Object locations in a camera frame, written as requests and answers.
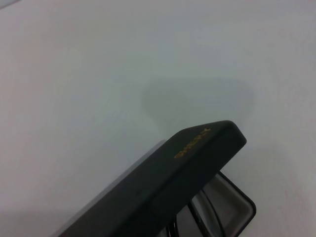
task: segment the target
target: white wall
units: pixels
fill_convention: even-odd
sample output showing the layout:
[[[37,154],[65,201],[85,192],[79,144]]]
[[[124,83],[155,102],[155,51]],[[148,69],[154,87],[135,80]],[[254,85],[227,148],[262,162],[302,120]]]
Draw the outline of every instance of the white wall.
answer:
[[[48,237],[158,141],[231,119],[243,237],[316,233],[312,0],[24,0],[0,11],[0,236]]]

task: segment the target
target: white surface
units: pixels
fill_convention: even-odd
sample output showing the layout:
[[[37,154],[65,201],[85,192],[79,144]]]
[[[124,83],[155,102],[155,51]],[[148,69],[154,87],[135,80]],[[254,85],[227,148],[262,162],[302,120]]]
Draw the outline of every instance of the white surface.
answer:
[[[316,233],[312,0],[24,0],[0,11],[0,236],[48,237],[154,144],[231,119],[241,236]]]

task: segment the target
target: white background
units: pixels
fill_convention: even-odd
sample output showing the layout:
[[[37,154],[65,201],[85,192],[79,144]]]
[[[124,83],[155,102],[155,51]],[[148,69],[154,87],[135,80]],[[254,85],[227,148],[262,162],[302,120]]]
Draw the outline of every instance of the white background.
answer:
[[[48,237],[178,130],[233,120],[242,237],[316,233],[313,0],[24,0],[0,11],[0,236]]]

